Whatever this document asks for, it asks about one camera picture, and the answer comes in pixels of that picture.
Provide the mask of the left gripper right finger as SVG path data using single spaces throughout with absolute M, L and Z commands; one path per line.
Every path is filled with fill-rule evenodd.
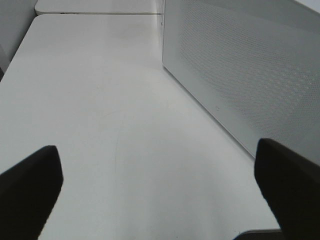
M 287 240 L 320 238 L 320 167 L 270 138 L 258 141 L 254 178 Z

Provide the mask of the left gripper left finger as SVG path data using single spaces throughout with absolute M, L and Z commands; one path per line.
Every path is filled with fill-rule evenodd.
M 59 152 L 47 145 L 0 175 L 0 238 L 39 238 L 64 182 Z

